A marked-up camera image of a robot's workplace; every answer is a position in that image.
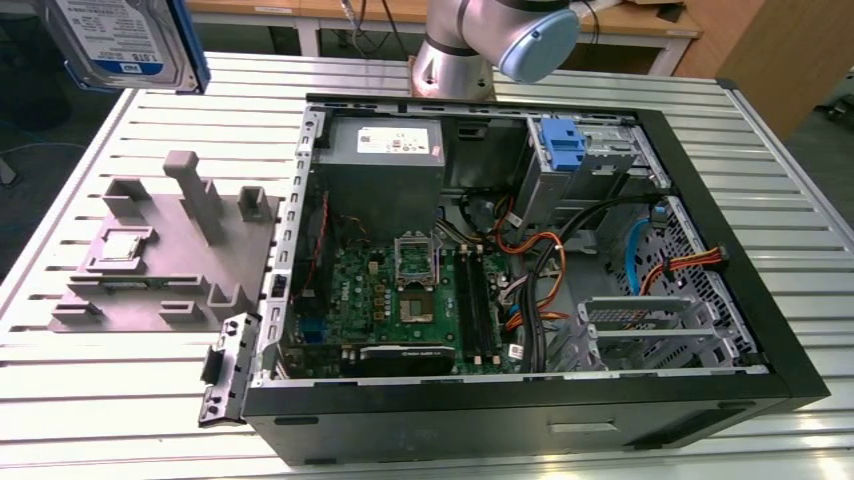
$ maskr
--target blue hard drive label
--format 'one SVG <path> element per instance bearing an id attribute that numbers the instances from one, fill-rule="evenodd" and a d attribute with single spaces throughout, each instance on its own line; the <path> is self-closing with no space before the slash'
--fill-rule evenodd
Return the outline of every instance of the blue hard drive label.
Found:
<path id="1" fill-rule="evenodd" d="M 132 0 L 56 0 L 80 45 L 104 70 L 155 75 L 163 57 L 144 15 Z"/>
<path id="2" fill-rule="evenodd" d="M 156 75 L 163 71 L 161 63 L 128 63 L 95 60 L 95 64 L 109 73 L 124 73 L 131 75 Z"/>

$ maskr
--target power supply label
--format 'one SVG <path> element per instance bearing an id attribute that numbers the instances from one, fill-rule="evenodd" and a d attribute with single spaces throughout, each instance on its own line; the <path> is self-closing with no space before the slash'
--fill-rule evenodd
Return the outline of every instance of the power supply label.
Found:
<path id="1" fill-rule="evenodd" d="M 426 128 L 364 127 L 359 129 L 359 153 L 430 154 Z"/>
<path id="2" fill-rule="evenodd" d="M 128 0 L 55 0 L 85 54 L 111 73 L 156 75 L 163 57 L 145 16 Z"/>

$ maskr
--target slotted table surface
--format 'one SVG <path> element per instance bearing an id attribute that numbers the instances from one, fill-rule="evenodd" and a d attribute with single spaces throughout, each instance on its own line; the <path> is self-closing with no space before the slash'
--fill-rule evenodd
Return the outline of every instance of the slotted table surface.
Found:
<path id="1" fill-rule="evenodd" d="M 47 331 L 107 207 L 111 177 L 153 193 L 171 149 L 195 150 L 221 194 L 290 196 L 307 92 L 408 95 L 400 62 L 208 54 L 205 96 L 128 91 L 0 287 L 0 477 L 779 478 L 854 475 L 853 235 L 739 94 L 714 81 L 560 72 L 496 74 L 499 100 L 664 112 L 833 396 L 678 451 L 291 469 L 248 427 L 200 430 L 200 362 L 215 333 Z"/>

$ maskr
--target motherboard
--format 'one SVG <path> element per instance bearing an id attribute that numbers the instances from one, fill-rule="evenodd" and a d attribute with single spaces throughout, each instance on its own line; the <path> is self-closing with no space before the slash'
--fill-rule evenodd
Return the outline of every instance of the motherboard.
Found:
<path id="1" fill-rule="evenodd" d="M 299 318 L 303 343 L 283 352 L 288 375 L 511 372 L 491 300 L 506 271 L 503 255 L 442 248 L 436 237 L 339 249 L 327 314 Z"/>

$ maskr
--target blue drive bay latch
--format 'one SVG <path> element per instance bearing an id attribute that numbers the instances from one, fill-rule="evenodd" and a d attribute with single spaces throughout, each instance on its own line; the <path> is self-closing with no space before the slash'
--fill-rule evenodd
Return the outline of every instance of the blue drive bay latch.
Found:
<path id="1" fill-rule="evenodd" d="M 543 118 L 540 132 L 540 140 L 551 157 L 551 168 L 562 172 L 578 170 L 587 147 L 575 122 L 563 118 Z"/>

